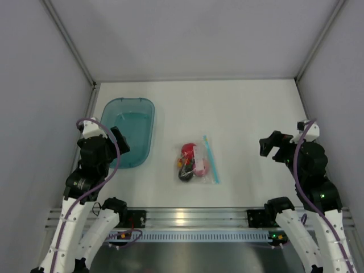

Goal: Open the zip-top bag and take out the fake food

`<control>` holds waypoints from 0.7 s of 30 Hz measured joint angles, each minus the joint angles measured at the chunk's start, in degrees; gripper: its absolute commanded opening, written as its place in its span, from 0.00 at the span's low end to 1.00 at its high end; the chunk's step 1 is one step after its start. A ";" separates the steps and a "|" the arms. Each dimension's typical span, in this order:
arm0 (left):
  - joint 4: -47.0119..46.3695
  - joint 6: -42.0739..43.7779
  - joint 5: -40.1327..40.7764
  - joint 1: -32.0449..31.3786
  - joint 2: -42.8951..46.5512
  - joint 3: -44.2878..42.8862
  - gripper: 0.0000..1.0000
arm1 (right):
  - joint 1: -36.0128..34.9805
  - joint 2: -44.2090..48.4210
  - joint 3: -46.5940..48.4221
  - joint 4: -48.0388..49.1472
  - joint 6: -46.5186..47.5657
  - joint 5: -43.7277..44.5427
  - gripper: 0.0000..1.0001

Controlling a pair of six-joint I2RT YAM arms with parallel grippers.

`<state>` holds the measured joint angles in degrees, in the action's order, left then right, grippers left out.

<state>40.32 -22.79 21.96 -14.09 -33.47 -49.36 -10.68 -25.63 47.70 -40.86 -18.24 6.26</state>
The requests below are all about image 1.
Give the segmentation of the red fake apple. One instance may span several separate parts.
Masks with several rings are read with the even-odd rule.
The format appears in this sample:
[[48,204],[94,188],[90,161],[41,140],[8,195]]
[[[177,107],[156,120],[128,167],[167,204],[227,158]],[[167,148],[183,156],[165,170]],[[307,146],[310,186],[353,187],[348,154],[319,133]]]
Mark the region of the red fake apple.
[[182,156],[186,158],[194,157],[194,147],[196,146],[195,143],[187,143],[184,144],[181,148]]

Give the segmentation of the fake cherry tomato bunch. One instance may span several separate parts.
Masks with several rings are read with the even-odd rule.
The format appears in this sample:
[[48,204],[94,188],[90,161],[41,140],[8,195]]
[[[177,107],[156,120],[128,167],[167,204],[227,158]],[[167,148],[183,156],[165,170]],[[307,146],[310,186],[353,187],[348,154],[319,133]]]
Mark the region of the fake cherry tomato bunch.
[[194,164],[194,157],[182,155],[177,159],[177,168],[192,168]]

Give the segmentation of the dark purple fake eggplant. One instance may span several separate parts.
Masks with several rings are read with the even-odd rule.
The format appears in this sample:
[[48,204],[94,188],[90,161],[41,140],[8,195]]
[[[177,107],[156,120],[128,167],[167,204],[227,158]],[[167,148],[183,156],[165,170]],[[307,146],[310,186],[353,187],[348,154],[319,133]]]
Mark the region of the dark purple fake eggplant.
[[178,178],[182,181],[182,182],[189,182],[194,176],[194,172],[192,168],[181,168],[179,169],[178,172]]

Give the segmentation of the pink fake peach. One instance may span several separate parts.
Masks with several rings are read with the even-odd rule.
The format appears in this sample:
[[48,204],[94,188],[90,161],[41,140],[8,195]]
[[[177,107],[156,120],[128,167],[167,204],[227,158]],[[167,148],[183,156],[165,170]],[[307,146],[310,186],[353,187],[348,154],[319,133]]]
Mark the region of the pink fake peach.
[[193,164],[193,172],[197,177],[206,176],[210,170],[210,163],[206,159],[197,160]]

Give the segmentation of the clear zip top bag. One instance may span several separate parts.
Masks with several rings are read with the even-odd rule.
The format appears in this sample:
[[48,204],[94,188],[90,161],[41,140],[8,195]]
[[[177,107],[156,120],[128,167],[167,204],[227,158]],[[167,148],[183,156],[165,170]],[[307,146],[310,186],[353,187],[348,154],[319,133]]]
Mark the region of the clear zip top bag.
[[221,183],[212,146],[207,135],[182,144],[177,153],[175,174],[182,183]]

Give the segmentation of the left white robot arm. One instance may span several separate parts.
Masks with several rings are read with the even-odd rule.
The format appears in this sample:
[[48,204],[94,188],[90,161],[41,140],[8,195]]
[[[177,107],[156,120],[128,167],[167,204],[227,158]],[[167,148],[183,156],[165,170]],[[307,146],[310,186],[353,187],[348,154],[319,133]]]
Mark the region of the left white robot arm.
[[130,147],[116,126],[108,130],[86,120],[78,128],[82,132],[77,142],[81,158],[66,179],[61,214],[49,249],[32,272],[89,272],[110,232],[125,226],[129,219],[126,202],[112,197],[101,205],[91,227],[84,229],[100,190],[111,176],[110,164]]

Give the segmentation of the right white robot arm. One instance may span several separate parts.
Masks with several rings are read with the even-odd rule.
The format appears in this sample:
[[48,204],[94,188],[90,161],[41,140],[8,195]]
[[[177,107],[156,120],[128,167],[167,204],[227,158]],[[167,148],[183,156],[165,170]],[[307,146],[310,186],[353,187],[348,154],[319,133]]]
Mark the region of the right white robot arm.
[[278,148],[273,160],[289,169],[305,209],[300,217],[289,198],[278,197],[265,204],[265,218],[283,229],[305,272],[355,272],[344,232],[342,202],[326,175],[328,158],[316,142],[319,135],[314,126],[297,136],[274,131],[260,139],[261,156],[267,157],[273,147]]

